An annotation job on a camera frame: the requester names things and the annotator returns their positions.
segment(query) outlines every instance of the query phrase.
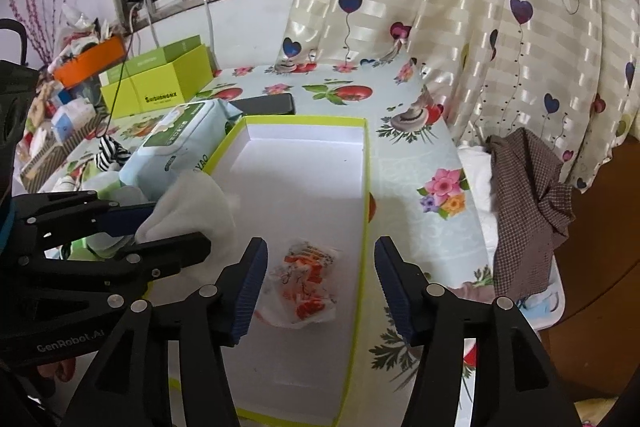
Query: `smartphone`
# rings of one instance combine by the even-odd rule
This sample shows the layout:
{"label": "smartphone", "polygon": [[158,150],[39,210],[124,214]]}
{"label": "smartphone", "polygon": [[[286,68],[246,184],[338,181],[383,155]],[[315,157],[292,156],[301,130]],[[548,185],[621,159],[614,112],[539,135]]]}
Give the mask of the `smartphone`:
{"label": "smartphone", "polygon": [[288,92],[242,98],[229,103],[242,111],[245,116],[296,113],[293,97]]}

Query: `candy wrapper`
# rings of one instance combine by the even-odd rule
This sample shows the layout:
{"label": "candy wrapper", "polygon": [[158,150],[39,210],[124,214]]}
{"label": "candy wrapper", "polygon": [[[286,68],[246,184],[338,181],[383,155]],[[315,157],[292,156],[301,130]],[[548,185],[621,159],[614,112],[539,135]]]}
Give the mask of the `candy wrapper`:
{"label": "candy wrapper", "polygon": [[332,272],[339,257],[334,248],[296,241],[282,263],[265,277],[256,317],[292,329],[334,320],[337,300]]}

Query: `striped curtain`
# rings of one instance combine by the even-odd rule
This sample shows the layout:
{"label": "striped curtain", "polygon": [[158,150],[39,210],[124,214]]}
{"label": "striped curtain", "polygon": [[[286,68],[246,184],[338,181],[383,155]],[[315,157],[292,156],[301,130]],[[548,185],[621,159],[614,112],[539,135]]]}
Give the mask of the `striped curtain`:
{"label": "striped curtain", "polygon": [[639,0],[294,0],[276,67],[369,68],[402,50],[455,140],[526,126],[585,190],[640,136],[639,14]]}

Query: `brown plaid shirt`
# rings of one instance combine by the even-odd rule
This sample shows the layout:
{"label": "brown plaid shirt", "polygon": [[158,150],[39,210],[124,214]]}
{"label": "brown plaid shirt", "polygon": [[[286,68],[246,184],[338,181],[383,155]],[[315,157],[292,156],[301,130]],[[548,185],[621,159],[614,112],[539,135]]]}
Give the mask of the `brown plaid shirt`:
{"label": "brown plaid shirt", "polygon": [[518,300],[548,287],[554,249],[574,219],[572,189],[558,182],[562,162],[531,131],[492,136],[488,147],[498,203],[495,293]]}

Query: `zebra print cloth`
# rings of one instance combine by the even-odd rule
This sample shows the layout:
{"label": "zebra print cloth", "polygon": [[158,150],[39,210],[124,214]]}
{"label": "zebra print cloth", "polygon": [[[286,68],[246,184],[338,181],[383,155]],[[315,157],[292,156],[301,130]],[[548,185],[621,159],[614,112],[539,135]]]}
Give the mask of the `zebra print cloth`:
{"label": "zebra print cloth", "polygon": [[131,158],[131,153],[111,136],[100,138],[98,153],[95,155],[95,166],[98,169],[106,172],[114,163],[122,167],[129,158]]}

